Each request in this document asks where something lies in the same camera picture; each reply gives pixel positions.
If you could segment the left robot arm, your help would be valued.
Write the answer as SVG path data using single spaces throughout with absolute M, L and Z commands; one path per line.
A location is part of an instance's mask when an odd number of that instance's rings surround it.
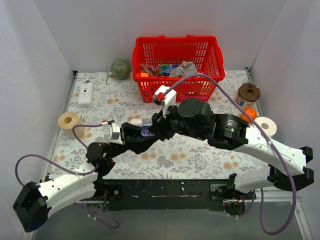
M 85 162 L 65 174 L 42 183 L 26 183 L 12 208 L 24 231 L 40 228 L 57 211 L 83 199 L 101 200 L 108 190 L 103 177 L 115 166 L 114 158 L 130 150 L 136 154 L 147 151 L 160 134 L 155 127 L 103 121 L 99 127 L 110 128 L 109 143 L 93 142 L 86 146 Z

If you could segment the purple earbud charging case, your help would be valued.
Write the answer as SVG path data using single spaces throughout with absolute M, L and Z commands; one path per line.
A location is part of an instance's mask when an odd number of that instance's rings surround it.
M 155 134 L 149 130 L 152 126 L 152 122 L 146 122 L 141 125 L 141 136 L 142 137 L 153 137 Z

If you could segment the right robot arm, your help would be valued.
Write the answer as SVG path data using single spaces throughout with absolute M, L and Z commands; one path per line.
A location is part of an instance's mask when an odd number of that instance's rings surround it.
M 178 106 L 164 106 L 152 116 L 152 125 L 146 133 L 163 141 L 180 134 L 207 141 L 217 149 L 244 153 L 265 162 L 267 165 L 260 169 L 229 176 L 226 192 L 232 199 L 272 186 L 291 191 L 286 170 L 290 171 L 297 191 L 314 183 L 314 171 L 306 166 L 313 159 L 311 148 L 293 148 L 273 141 L 283 158 L 281 161 L 271 143 L 256 128 L 235 115 L 215 114 L 208 103 L 195 98 L 189 98 Z

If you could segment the white earbud charging case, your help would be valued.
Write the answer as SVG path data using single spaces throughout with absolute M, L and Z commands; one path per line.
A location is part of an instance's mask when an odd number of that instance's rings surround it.
M 130 124 L 135 126 L 141 126 L 143 124 L 143 121 L 140 118 L 133 118 L 130 120 Z

